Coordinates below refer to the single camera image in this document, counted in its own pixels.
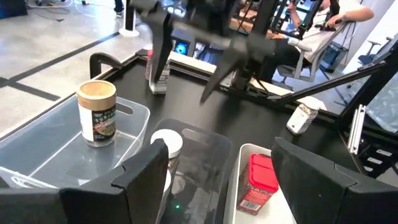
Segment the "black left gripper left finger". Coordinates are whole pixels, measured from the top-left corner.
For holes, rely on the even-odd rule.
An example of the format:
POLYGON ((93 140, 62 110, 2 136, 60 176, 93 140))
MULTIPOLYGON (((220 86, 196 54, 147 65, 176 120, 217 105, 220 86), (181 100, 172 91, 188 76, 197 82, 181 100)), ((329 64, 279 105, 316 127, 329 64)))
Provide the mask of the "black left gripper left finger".
POLYGON ((59 191, 68 223, 155 223, 169 154, 162 139, 108 173, 59 191))

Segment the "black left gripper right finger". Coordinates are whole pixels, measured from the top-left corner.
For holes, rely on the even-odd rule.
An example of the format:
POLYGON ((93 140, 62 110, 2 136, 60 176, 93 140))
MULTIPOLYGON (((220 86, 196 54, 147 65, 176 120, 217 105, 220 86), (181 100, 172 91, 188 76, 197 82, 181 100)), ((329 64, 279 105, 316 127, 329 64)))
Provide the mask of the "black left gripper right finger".
POLYGON ((276 137, 271 158, 297 223, 397 223, 397 187, 276 137))

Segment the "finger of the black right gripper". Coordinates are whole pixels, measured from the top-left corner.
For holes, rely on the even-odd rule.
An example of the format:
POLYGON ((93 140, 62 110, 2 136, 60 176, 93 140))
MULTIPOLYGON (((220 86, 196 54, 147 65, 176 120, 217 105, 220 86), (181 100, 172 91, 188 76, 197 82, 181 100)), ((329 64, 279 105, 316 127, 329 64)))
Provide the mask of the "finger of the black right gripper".
POLYGON ((248 59, 248 51, 246 48, 238 49, 229 47, 226 49, 212 76, 209 78, 206 87, 200 98, 200 103, 205 103, 215 88, 223 81, 231 72, 236 69, 243 68, 248 59))
POLYGON ((152 77, 157 83, 172 49, 171 15, 160 4, 137 4, 136 11, 152 31, 152 77))

